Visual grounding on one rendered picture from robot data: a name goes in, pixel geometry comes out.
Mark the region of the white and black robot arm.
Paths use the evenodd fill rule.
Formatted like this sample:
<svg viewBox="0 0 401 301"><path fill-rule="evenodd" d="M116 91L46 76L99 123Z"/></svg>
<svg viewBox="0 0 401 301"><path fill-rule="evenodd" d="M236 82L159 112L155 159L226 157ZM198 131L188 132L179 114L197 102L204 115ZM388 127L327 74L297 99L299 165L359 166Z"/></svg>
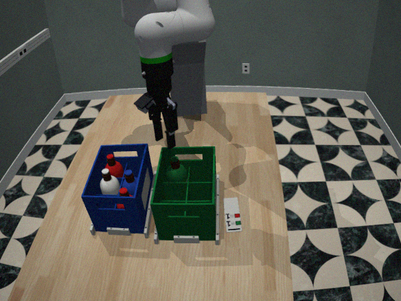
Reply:
<svg viewBox="0 0 401 301"><path fill-rule="evenodd" d="M124 22L135 28L142 77L156 81L173 73L172 46L203 41L216 23L208 0L121 0ZM143 94L133 104L147 114L157 96Z"/></svg>

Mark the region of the white paper pick list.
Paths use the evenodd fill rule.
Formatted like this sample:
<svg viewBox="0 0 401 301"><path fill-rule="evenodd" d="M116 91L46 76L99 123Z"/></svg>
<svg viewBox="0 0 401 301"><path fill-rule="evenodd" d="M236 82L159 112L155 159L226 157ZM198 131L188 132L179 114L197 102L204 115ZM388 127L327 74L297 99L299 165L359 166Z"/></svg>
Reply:
<svg viewBox="0 0 401 301"><path fill-rule="evenodd" d="M227 232L242 232L238 198L224 198L223 203Z"/></svg>

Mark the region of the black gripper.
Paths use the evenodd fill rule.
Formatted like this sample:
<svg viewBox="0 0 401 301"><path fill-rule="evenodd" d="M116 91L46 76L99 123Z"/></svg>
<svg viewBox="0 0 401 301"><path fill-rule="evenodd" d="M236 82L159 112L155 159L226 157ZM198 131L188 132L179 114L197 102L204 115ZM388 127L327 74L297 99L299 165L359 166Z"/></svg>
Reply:
<svg viewBox="0 0 401 301"><path fill-rule="evenodd" d="M178 119L177 119L177 102L171 101L170 91L172 89L171 76L163 80L146 80L147 93L153 96L157 96L155 100L155 107L149 112L149 119L152 120L154 125L155 140L158 142L163 139L163 131L161 124L161 112L166 128L166 138L168 149L176 146L175 142L175 131L178 130ZM170 126L170 128L169 128Z"/></svg>

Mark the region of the white bottle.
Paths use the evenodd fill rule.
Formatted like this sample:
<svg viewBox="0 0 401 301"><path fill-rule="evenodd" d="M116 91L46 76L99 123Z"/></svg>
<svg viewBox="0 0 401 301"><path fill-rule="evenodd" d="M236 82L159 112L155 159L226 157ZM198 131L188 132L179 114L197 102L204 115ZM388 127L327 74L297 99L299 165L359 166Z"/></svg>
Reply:
<svg viewBox="0 0 401 301"><path fill-rule="evenodd" d="M108 168L102 170L102 176L103 178L100 182L102 194L118 194L120 187L119 181L110 174Z"/></svg>

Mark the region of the green crate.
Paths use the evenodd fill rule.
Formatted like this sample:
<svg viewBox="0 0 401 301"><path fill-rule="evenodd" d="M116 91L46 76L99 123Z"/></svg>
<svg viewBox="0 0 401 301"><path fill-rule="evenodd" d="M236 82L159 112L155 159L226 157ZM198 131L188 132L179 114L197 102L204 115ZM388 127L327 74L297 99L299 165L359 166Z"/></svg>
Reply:
<svg viewBox="0 0 401 301"><path fill-rule="evenodd" d="M187 182L167 182L171 157L190 154L203 154L203 159L179 159L187 170ZM216 156L208 151L176 148L160 154L150 202L159 240L173 241L174 236L216 240L215 175Z"/></svg>

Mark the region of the blue plastic bottle crate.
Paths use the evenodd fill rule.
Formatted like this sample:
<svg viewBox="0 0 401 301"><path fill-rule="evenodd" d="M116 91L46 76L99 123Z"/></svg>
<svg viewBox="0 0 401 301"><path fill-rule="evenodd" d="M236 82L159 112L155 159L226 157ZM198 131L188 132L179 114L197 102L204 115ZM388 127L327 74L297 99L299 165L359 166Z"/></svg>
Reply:
<svg viewBox="0 0 401 301"><path fill-rule="evenodd" d="M138 156L114 156L113 152L123 151L137 151ZM122 165L124 172L132 170L134 177L137 178L133 197L121 197L119 192L118 194L102 194L100 189L100 181L103 178L102 169L105 169L108 163L106 156L109 154L113 154L115 161ZM116 227L129 228L131 234L144 234L153 176L150 155L147 152L125 145L100 149L81 196L95 231L107 232L108 227ZM124 204L125 209L117 209L117 204Z"/></svg>

